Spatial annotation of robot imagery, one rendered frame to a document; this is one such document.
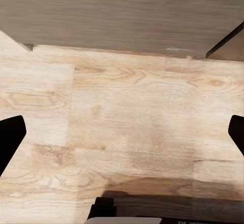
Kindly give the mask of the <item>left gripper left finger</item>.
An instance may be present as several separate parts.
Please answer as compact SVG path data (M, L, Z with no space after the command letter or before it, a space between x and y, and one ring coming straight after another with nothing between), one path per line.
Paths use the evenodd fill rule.
M0 121L0 176L26 136L22 115Z

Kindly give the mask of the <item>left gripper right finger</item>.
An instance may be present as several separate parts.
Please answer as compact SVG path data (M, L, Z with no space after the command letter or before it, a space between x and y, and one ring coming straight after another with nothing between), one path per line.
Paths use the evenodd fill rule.
M230 120L228 133L244 155L244 117L233 115Z

